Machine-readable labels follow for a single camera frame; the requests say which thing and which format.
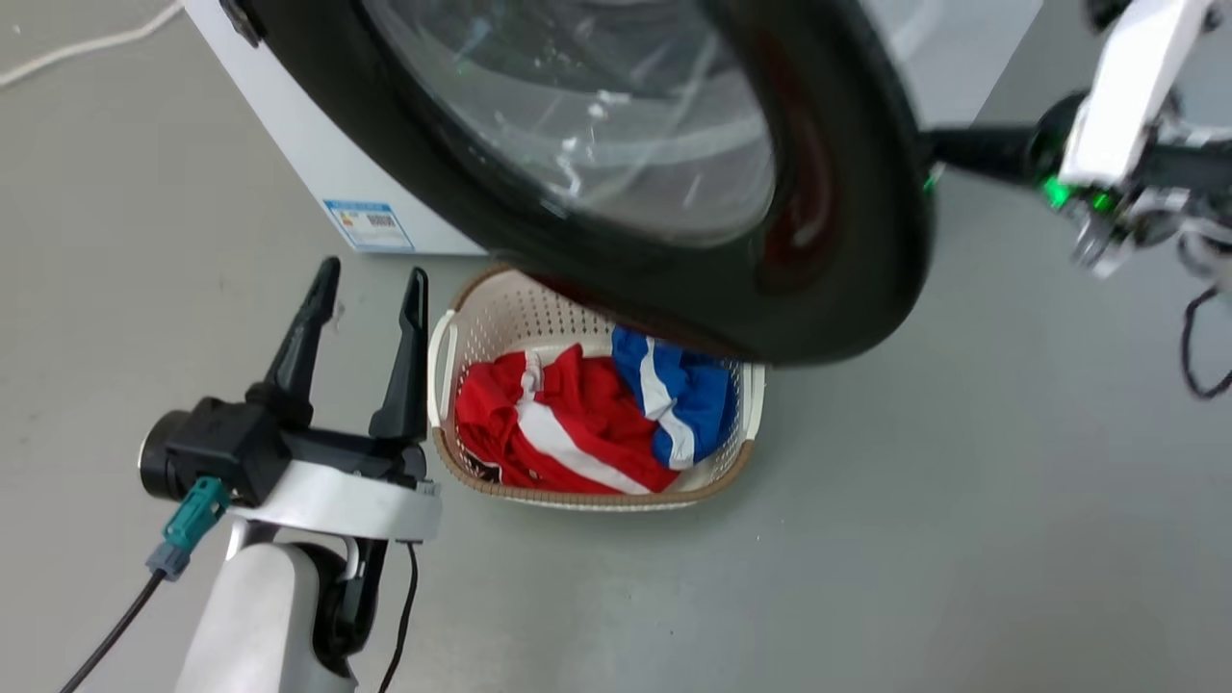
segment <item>green led light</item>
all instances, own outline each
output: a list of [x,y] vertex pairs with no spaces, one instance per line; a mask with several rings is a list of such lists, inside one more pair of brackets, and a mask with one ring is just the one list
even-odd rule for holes
[[1048,176],[1048,179],[1040,185],[1040,192],[1044,192],[1044,196],[1048,199],[1048,205],[1053,210],[1064,207],[1066,202],[1068,202],[1074,195],[1073,190],[1071,190],[1068,185],[1062,185],[1055,175]]
[[1090,199],[1090,206],[1096,212],[1108,215],[1116,208],[1116,200],[1114,200],[1108,192],[1096,192],[1095,196]]

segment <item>white cable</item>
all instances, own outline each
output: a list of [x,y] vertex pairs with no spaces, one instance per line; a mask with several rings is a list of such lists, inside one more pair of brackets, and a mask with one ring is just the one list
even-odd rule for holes
[[113,33],[111,36],[103,36],[100,38],[91,38],[90,41],[83,41],[81,43],[74,43],[73,46],[65,46],[64,48],[58,48],[34,58],[33,60],[17,65],[16,68],[0,73],[0,89],[5,89],[26,79],[27,76],[37,73],[43,68],[49,68],[69,58],[76,58],[78,55],[85,55],[86,53],[94,53],[95,51],[103,51],[106,48],[115,48],[117,46],[124,46],[127,43],[134,43],[140,41],[155,31],[163,28],[166,22],[175,18],[184,9],[184,0],[175,0],[168,5],[161,12],[154,16],[145,26],[134,28],[132,31],[123,31],[120,33]]

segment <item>washing machine door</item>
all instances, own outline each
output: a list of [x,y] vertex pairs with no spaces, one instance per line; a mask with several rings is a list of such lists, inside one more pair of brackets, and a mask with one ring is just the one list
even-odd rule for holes
[[855,0],[225,0],[501,260],[719,355],[886,338],[929,263],[910,106]]

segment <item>robotic arm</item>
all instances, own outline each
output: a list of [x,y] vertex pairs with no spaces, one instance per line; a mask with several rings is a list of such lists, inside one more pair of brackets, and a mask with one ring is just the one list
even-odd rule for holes
[[1039,190],[1078,227],[1073,260],[1106,277],[1136,250],[1177,238],[1180,263],[1211,287],[1185,311],[1180,360],[1201,400],[1212,387],[1190,367],[1199,307],[1232,293],[1232,128],[1181,117],[1173,91],[1194,43],[1228,0],[1088,0],[1096,30],[1112,26],[1089,91],[1055,105],[1035,126],[938,129],[936,162]]
[[[414,545],[436,536],[441,499],[420,448],[428,276],[411,273],[384,404],[361,437],[309,427],[313,364],[339,273],[338,259],[322,264],[269,375],[244,402],[206,398],[170,412],[143,445],[147,492],[180,501],[198,480],[221,480],[237,518],[181,693],[355,691],[347,658],[372,630],[389,544],[408,545],[414,561]],[[277,541],[283,528],[339,536],[346,555]]]

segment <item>laundry basket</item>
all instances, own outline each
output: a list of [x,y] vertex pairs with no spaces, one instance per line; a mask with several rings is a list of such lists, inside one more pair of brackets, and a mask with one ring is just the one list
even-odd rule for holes
[[736,422],[717,453],[680,474],[663,493],[596,496],[557,493],[501,486],[482,478],[474,457],[458,439],[453,401],[471,364],[503,354],[535,351],[551,363],[573,344],[586,356],[611,354],[612,323],[536,284],[526,275],[498,266],[462,289],[446,311],[428,350],[428,418],[441,460],[471,488],[535,506],[574,511],[631,512],[683,508],[703,501],[736,478],[749,462],[761,422],[765,366],[731,363],[739,400]]

